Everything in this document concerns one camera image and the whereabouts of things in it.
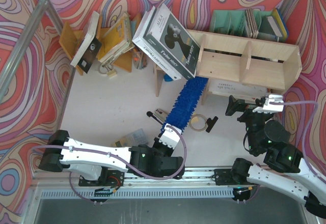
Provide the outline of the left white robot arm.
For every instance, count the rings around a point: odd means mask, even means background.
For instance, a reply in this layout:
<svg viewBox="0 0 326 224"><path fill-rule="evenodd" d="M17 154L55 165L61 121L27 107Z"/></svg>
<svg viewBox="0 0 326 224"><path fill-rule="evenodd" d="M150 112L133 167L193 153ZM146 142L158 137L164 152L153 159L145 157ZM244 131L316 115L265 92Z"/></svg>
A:
<svg viewBox="0 0 326 224"><path fill-rule="evenodd" d="M173 157L173 147L159 139L153 147L105 147L77 141L66 130L56 131L41 149L44 152L39 169L47 172L71 171L90 181L98 180L106 169L157 181L180 179L187 158L186 149L183 156Z"/></svg>

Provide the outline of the stack of yellow books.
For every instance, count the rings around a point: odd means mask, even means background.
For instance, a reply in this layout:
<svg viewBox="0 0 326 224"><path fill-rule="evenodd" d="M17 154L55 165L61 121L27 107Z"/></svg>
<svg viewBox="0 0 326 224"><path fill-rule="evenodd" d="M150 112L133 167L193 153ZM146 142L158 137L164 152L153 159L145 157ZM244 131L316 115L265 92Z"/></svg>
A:
<svg viewBox="0 0 326 224"><path fill-rule="evenodd" d="M112 64L120 55L133 49L131 24L126 12L105 32L100 42L98 61L103 66Z"/></svg>

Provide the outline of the beige black stapler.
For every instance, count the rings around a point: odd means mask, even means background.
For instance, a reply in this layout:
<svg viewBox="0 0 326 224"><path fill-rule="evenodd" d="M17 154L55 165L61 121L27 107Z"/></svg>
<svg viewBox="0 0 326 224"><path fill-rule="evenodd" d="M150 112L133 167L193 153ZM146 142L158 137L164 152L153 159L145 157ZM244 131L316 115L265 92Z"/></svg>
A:
<svg viewBox="0 0 326 224"><path fill-rule="evenodd" d="M154 114L157 117L160 117L162 120L165 120L166 117L168 116L168 114L165 111L163 111L162 109L159 109L159 108L154 111Z"/></svg>

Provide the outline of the black binder clip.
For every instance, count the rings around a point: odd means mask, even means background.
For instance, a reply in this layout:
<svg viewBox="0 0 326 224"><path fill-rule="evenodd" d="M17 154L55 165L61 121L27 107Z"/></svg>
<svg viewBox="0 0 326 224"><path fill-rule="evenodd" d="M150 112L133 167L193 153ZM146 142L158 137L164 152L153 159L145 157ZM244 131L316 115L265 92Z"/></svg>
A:
<svg viewBox="0 0 326 224"><path fill-rule="evenodd" d="M219 118L217 116L214 116L213 118L208 118L206 120L206 129L205 129L205 131L207 133L210 133L211 132L212 128L215 126L215 124L218 121L218 119Z"/></svg>

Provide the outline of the yellow calculator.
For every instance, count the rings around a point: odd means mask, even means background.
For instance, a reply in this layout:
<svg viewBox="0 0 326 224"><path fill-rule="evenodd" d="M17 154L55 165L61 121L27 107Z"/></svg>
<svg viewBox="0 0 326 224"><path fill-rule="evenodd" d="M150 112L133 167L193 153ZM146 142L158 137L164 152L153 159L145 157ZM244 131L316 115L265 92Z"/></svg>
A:
<svg viewBox="0 0 326 224"><path fill-rule="evenodd" d="M120 138L117 142L112 144L112 147L132 147L147 144L148 140L143 129L138 129Z"/></svg>

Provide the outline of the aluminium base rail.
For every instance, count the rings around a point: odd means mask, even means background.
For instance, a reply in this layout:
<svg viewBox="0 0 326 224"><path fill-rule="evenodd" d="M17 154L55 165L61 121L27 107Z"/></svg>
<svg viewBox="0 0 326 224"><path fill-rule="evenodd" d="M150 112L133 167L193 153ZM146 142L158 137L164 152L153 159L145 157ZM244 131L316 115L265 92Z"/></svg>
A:
<svg viewBox="0 0 326 224"><path fill-rule="evenodd" d="M129 173L109 170L102 182L90 181L76 173L37 171L32 185L41 199L78 199L98 202L113 199L249 199L262 184L237 184L227 179L229 169L188 167L180 180L155 181Z"/></svg>

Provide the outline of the yellow wooden book stand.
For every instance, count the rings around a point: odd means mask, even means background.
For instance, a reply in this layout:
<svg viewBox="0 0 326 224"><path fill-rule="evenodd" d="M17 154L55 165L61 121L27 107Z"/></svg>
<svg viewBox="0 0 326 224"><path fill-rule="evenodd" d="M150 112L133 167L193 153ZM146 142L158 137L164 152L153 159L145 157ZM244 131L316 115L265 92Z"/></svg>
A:
<svg viewBox="0 0 326 224"><path fill-rule="evenodd" d="M102 37L110 29L109 27L101 28L101 24L100 24L101 21L102 21L102 16L99 17L96 38ZM140 21L141 21L141 14L138 13L132 19L131 22L133 22L133 21L135 21L135 27L138 27L140 24ZM79 41L82 33L83 33L83 30L73 31L68 22L66 22L64 24L62 34L59 39L59 43L70 60L72 60L74 58L74 55L77 52L77 48L78 48L77 44L78 44L78 41ZM120 57L121 58L118 58L117 61L113 62L113 65L115 67L118 67L118 68L130 73L132 71L131 51L128 51L126 54L122 54ZM76 67L76 70L81 76L83 76L85 73L82 70L82 68L80 68L78 66Z"/></svg>

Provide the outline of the blue microfiber duster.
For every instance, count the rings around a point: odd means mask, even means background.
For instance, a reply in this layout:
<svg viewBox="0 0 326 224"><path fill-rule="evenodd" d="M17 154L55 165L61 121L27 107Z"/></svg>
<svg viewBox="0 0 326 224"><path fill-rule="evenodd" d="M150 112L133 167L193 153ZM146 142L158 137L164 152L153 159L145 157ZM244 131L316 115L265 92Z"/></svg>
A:
<svg viewBox="0 0 326 224"><path fill-rule="evenodd" d="M179 93L172 110L166 117L160 130L159 136L164 132L167 124L181 129L181 132L187 127L202 93L208 83L208 78L196 76L188 80Z"/></svg>

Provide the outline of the light wooden bookshelf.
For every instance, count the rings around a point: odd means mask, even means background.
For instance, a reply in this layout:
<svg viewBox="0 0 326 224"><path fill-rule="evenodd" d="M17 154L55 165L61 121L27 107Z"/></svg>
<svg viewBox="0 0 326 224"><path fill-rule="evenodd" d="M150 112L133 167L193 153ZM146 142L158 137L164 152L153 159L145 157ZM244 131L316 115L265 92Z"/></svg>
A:
<svg viewBox="0 0 326 224"><path fill-rule="evenodd" d="M200 43L197 76L261 86L283 95L302 71L297 45L189 30Z"/></svg>

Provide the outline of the brown notebooks in organizer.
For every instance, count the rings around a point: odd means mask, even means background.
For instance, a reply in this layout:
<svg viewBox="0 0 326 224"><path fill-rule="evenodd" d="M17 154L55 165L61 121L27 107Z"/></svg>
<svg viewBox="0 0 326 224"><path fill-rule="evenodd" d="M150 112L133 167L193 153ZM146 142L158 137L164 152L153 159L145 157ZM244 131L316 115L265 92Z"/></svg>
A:
<svg viewBox="0 0 326 224"><path fill-rule="evenodd" d="M258 26L255 20L254 12L251 8L248 8L245 11L246 22L249 28L249 36L253 39L256 39L258 36Z"/></svg>

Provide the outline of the green desk organizer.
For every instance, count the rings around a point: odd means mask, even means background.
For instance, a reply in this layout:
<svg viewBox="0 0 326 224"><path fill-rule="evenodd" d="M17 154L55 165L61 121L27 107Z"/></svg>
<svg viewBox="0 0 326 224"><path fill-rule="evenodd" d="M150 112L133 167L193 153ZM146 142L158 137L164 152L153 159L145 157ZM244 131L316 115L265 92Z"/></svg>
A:
<svg viewBox="0 0 326 224"><path fill-rule="evenodd" d="M267 16L271 11L253 10L258 26L257 39L280 42L275 35ZM245 10L214 10L209 25L212 33L226 34L240 37L250 37L248 34Z"/></svg>

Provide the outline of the white Czekolada book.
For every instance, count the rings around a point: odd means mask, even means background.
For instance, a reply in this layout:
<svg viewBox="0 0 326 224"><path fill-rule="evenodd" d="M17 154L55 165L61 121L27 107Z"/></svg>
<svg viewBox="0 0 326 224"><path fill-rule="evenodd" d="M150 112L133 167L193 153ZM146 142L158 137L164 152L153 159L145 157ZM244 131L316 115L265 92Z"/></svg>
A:
<svg viewBox="0 0 326 224"><path fill-rule="evenodd" d="M145 40L145 33L153 19L155 7L151 10L146 11L140 25L138 26L134 37L132 38L133 43L146 54L162 71L164 71L172 80L181 79L181 74L172 67L153 47Z"/></svg>

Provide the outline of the Twins story book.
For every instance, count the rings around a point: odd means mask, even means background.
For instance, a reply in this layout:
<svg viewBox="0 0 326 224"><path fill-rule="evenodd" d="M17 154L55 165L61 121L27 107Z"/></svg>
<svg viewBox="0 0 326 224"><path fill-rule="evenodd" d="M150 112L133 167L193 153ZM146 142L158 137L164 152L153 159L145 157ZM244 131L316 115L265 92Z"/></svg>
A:
<svg viewBox="0 0 326 224"><path fill-rule="evenodd" d="M149 11L142 37L165 64L187 80L195 78L200 45L165 4Z"/></svg>

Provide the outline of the brass padlock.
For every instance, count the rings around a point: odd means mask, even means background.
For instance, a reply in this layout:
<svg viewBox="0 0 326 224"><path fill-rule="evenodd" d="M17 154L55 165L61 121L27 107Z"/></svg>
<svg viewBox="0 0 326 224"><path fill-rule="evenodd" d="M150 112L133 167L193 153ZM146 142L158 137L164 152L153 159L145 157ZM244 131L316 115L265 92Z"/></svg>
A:
<svg viewBox="0 0 326 224"><path fill-rule="evenodd" d="M98 67L99 74L112 78L117 75L117 72L114 68L109 65L99 65Z"/></svg>

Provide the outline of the blue yellow book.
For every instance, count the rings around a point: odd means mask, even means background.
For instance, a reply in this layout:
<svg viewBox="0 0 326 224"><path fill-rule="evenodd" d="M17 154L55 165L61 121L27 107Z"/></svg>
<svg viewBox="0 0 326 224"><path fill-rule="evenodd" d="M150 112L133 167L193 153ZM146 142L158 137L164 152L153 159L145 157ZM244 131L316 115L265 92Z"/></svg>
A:
<svg viewBox="0 0 326 224"><path fill-rule="evenodd" d="M289 36L289 31L280 10L277 8L273 9L271 14L267 16L267 19L279 41L285 42Z"/></svg>

